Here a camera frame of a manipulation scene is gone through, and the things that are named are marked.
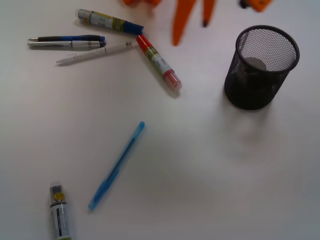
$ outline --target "black mesh pen holder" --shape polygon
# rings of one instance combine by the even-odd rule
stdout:
[[[226,96],[241,109],[265,107],[295,68],[299,57],[296,42],[284,31],[266,25],[247,28],[235,43],[224,82]]]

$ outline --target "white desk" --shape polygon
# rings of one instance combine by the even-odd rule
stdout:
[[[97,34],[84,8],[144,25],[182,80],[181,96],[140,49],[55,66],[71,52],[30,50],[27,39]],[[315,240],[320,237],[320,80],[317,0],[276,0],[265,13],[220,0],[201,27],[197,3],[179,47],[175,1],[155,9],[118,0],[1,3],[1,239],[51,239],[50,183],[60,181],[77,240]],[[253,113],[223,95],[238,34],[265,24],[300,49],[272,104]],[[88,203],[140,121],[146,129],[111,191]]]

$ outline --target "marker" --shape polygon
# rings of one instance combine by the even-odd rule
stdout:
[[[29,38],[29,41],[33,42],[55,42],[55,41],[98,41],[104,42],[104,36],[98,35],[80,35],[80,36],[41,36],[35,38]]]
[[[35,41],[28,42],[30,48],[57,48],[57,49],[73,49],[73,50],[89,50],[98,49],[106,45],[100,41]]]
[[[114,16],[105,15],[96,11],[78,9],[76,16],[84,20],[88,24],[96,25],[106,29],[124,32],[128,34],[139,35],[144,31],[144,27],[132,22],[116,18]]]
[[[140,48],[147,56],[153,67],[161,74],[163,80],[176,93],[179,93],[182,88],[180,79],[175,74],[172,67],[164,60],[152,44],[146,39],[144,35],[139,35],[136,38]]]
[[[103,180],[103,182],[100,184],[99,188],[95,192],[91,202],[88,205],[88,208],[93,211],[98,203],[100,202],[101,198],[104,196],[104,194],[108,191],[111,184],[114,182],[116,176],[118,175],[121,166],[126,160],[126,157],[128,156],[128,153],[130,149],[133,147],[135,142],[137,141],[138,137],[140,136],[142,130],[145,127],[145,123],[141,121],[134,131],[132,137],[130,138],[129,142],[124,147],[122,153],[120,154],[119,158],[116,160],[115,164],[111,168],[111,171],[106,176],[106,178]]]
[[[50,212],[55,240],[72,240],[69,222],[69,208],[62,185],[50,187]]]
[[[91,51],[85,51],[79,54],[73,54],[59,61],[56,61],[56,63],[59,65],[65,65],[65,64],[72,64],[72,63],[87,60],[87,59],[93,59],[95,57],[108,56],[116,52],[121,52],[126,49],[131,49],[135,46],[135,44],[136,43],[133,43],[132,41],[127,41],[123,44],[119,44],[115,46],[101,47]]]

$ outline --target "orange object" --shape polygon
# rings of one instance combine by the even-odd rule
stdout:
[[[123,0],[124,4],[130,5],[133,4],[134,2],[137,2],[137,0]],[[161,0],[145,0],[145,2],[153,4],[153,5],[158,5]]]
[[[206,27],[209,24],[213,9],[215,6],[215,0],[203,0],[203,26]],[[175,11],[175,17],[172,28],[172,40],[173,45],[177,46],[184,33],[189,15],[194,7],[196,0],[177,0],[177,7]]]
[[[272,0],[246,0],[246,2],[259,13],[262,12],[272,2]]]

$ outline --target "blue pen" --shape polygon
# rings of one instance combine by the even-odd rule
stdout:
[[[29,41],[33,42],[56,42],[56,41],[98,41],[104,42],[104,36],[99,35],[80,35],[80,36],[42,36],[30,38]]]
[[[145,127],[145,123],[143,121],[141,121],[139,123],[138,127],[136,128],[136,130],[134,131],[132,137],[130,138],[130,140],[128,141],[126,146],[124,147],[119,158],[116,160],[115,164],[111,168],[111,171],[106,176],[106,178],[103,180],[103,182],[100,184],[98,190],[95,192],[93,198],[91,199],[91,201],[88,205],[88,208],[91,211],[93,211],[96,208],[96,206],[100,202],[101,198],[108,191],[109,187],[111,186],[111,184],[115,180],[116,176],[119,173],[121,166],[123,165],[123,163],[126,160],[126,157],[128,156],[130,149],[132,148],[134,143],[137,141],[137,139],[138,139],[139,135],[141,134],[142,130],[144,129],[144,127]]]

